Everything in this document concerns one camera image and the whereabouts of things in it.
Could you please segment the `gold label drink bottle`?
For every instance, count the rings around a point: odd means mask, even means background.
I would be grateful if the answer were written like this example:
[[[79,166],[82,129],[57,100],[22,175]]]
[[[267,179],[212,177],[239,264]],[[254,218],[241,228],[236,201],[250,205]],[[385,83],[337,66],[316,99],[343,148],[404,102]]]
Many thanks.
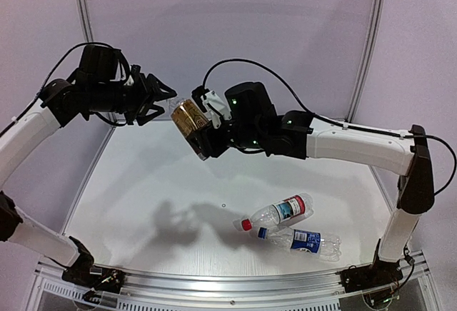
[[[189,143],[187,138],[190,133],[200,131],[210,123],[208,118],[191,99],[172,98],[169,101],[169,111],[171,120],[187,143]]]

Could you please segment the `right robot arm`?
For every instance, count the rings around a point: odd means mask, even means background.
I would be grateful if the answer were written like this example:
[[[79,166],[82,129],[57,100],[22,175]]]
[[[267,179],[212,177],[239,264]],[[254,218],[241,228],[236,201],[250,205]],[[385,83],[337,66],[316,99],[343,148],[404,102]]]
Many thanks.
[[[398,261],[420,216],[434,204],[431,157],[421,126],[387,131],[341,123],[310,111],[279,115],[261,82],[237,84],[224,98],[198,86],[191,97],[204,117],[189,139],[201,159],[218,158],[235,148],[302,160],[344,160],[397,174],[396,209],[376,248],[377,261]]]

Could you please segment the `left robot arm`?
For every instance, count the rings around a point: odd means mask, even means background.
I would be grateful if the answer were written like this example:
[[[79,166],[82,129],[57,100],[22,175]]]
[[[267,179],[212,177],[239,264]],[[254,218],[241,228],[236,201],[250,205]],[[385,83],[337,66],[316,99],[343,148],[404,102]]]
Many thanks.
[[[79,44],[79,66],[66,79],[45,78],[33,101],[1,132],[1,182],[44,140],[77,116],[95,115],[112,127],[143,126],[165,110],[160,102],[177,92],[152,73],[130,65],[120,49],[102,42]],[[73,237],[30,218],[1,194],[1,241],[29,248],[65,270],[86,271],[94,258]]]

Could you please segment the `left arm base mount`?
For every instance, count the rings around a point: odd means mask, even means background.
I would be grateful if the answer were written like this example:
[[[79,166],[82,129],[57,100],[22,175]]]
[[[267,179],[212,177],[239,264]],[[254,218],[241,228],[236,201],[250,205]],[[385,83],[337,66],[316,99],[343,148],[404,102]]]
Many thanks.
[[[124,286],[126,273],[119,269],[95,265],[89,250],[76,238],[70,236],[69,239],[76,245],[79,256],[71,267],[64,269],[62,280],[85,287],[87,291],[82,296],[85,302],[95,302],[103,292],[118,295]]]

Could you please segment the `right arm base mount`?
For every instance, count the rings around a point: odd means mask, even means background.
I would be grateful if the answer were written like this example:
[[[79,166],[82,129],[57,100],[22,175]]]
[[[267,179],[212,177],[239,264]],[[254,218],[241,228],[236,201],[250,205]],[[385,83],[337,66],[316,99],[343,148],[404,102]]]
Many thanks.
[[[398,299],[402,287],[411,279],[416,262],[407,246],[403,258],[396,262],[384,262],[375,252],[369,265],[352,265],[340,271],[341,284],[345,293],[362,292],[364,304],[370,310],[388,310]]]

